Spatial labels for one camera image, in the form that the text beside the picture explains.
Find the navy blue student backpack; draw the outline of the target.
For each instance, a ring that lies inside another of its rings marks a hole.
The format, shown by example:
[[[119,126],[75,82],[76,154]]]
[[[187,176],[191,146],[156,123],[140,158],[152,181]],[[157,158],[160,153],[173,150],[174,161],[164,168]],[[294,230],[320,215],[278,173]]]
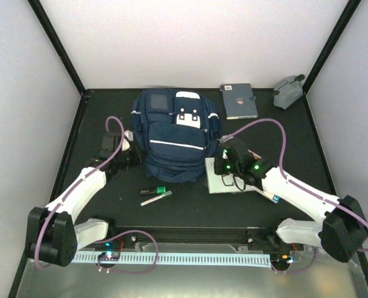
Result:
[[[167,183],[194,182],[214,156],[222,135],[215,103],[174,89],[145,89],[132,106],[136,141],[149,176]]]

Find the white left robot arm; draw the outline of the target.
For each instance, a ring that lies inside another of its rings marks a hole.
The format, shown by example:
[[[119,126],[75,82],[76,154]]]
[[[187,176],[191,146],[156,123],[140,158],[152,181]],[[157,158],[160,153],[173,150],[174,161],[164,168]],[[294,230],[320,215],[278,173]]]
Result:
[[[74,182],[44,208],[34,207],[28,215],[26,257],[65,267],[80,249],[105,239],[114,221],[95,216],[85,223],[76,220],[90,200],[114,177],[141,163],[133,133],[107,132],[100,150]]]

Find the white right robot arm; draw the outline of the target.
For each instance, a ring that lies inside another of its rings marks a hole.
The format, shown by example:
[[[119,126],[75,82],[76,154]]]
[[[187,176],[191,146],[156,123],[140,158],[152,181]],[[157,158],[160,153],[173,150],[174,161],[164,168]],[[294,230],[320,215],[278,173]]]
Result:
[[[335,260],[347,263],[368,238],[367,220],[352,196],[340,198],[298,180],[280,166],[251,153],[237,138],[224,136],[222,153],[215,159],[215,174],[230,174],[252,189],[278,202],[284,200],[307,214],[309,221],[284,219],[276,235],[284,243],[322,248]]]

